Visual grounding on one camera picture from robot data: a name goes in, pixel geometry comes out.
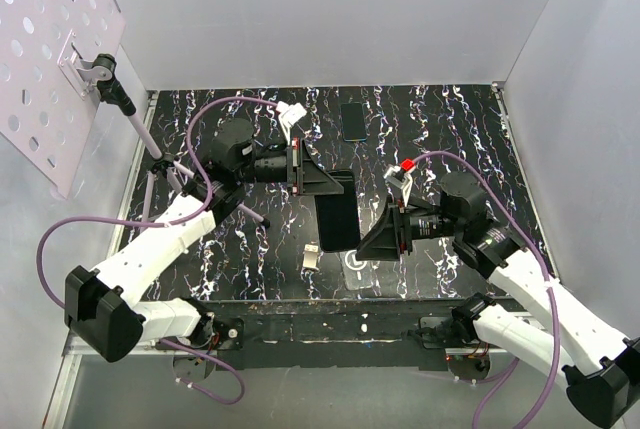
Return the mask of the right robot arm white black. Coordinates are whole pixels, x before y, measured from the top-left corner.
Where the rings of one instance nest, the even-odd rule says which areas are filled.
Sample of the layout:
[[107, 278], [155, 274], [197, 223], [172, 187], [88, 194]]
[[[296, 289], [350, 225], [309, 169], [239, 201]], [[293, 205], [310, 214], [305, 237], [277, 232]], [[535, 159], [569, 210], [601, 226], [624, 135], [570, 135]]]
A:
[[359, 261], [396, 261], [417, 240], [448, 238], [458, 258], [515, 299], [533, 323], [476, 294], [451, 312], [464, 346], [496, 345], [551, 377], [573, 407], [599, 428], [611, 428], [639, 400], [639, 341], [582, 304], [543, 264], [512, 226], [489, 212], [488, 186], [468, 172], [446, 174], [432, 205], [412, 196], [408, 170], [391, 166], [394, 188], [383, 213], [356, 250]]

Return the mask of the dark phone blue edge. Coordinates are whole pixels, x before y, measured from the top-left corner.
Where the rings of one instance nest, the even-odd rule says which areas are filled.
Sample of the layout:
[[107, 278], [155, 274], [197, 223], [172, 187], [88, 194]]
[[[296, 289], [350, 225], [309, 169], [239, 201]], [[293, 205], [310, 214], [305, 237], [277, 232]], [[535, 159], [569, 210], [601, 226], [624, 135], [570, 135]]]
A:
[[361, 102], [340, 105], [342, 135], [346, 142], [363, 142], [367, 139], [364, 109]]

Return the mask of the clear phone case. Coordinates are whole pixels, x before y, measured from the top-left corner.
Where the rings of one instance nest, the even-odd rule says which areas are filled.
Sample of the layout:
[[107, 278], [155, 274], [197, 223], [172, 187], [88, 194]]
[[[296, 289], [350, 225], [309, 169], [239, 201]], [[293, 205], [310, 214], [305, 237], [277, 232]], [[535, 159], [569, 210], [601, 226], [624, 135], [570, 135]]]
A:
[[342, 268], [346, 289], [358, 291], [374, 286], [373, 271], [367, 261], [359, 261], [356, 251], [350, 250], [342, 255]]

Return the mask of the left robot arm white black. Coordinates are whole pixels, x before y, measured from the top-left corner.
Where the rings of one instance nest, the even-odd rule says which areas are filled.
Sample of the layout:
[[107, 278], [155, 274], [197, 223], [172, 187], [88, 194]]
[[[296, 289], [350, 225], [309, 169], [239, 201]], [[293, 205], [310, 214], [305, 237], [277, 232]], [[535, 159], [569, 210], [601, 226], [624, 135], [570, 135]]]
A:
[[[81, 266], [65, 280], [65, 323], [108, 362], [140, 342], [178, 338], [193, 349], [223, 342], [232, 327], [192, 298], [145, 302], [147, 287], [193, 243], [212, 232], [245, 196], [247, 183], [283, 183], [292, 195], [341, 195], [343, 186], [294, 137], [263, 149], [244, 119], [224, 123], [201, 163], [210, 179], [190, 179], [148, 228], [92, 270]], [[208, 198], [210, 187], [213, 196]]]

